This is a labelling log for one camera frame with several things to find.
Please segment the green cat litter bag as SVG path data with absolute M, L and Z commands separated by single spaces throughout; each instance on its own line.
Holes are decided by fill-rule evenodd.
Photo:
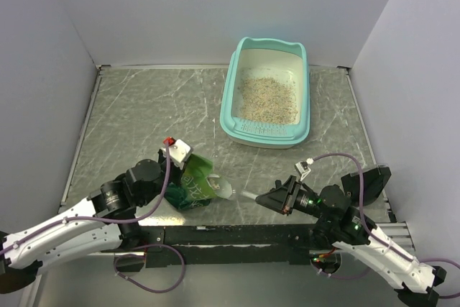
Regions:
M 236 191 L 224 176 L 213 170 L 213 163 L 192 154 L 180 182 L 170 183 L 165 192 L 167 202 L 179 211 L 208 206 L 213 199 L 233 200 Z

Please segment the teal cat litter box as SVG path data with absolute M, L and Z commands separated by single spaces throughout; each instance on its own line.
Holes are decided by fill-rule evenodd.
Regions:
M 274 78 L 294 88 L 298 112 L 292 124 L 253 122 L 240 117 L 242 97 L 238 87 L 250 78 Z M 253 147 L 287 149 L 306 139 L 311 125 L 311 103 L 304 45 L 272 38 L 242 38 L 229 63 L 220 125 L 231 140 Z

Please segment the clear plastic scoop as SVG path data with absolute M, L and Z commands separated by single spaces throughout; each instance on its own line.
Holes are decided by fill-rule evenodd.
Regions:
M 256 193 L 252 193 L 252 192 L 249 192 L 249 191 L 242 191 L 241 192 L 241 195 L 245 198 L 249 198 L 249 199 L 252 199 L 252 200 L 256 200 L 256 198 L 258 197 L 258 195 Z

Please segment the black right arm base block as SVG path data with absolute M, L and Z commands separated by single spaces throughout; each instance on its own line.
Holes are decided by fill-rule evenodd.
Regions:
M 391 175 L 391 169 L 387 165 L 376 165 L 363 172 L 363 206 L 374 203 L 380 197 Z M 360 186 L 359 173 L 354 172 L 342 176 L 341 183 L 345 194 L 351 199 L 351 204 L 358 207 Z

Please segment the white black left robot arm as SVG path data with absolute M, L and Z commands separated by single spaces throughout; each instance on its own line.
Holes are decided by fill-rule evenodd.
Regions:
M 142 242 L 138 209 L 160 202 L 180 181 L 190 150 L 162 148 L 158 159 L 139 161 L 74 206 L 29 229 L 1 238 L 1 272 L 36 276 L 52 265 L 93 252 L 135 250 Z

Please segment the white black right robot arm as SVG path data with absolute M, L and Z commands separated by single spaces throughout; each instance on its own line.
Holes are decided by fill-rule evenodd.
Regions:
M 300 211 L 317 218 L 311 236 L 320 249 L 337 248 L 378 273 L 406 306 L 436 306 L 440 295 L 434 288 L 446 271 L 420 262 L 385 234 L 367 216 L 360 216 L 338 185 L 315 193 L 295 176 L 255 197 L 260 206 L 279 214 Z

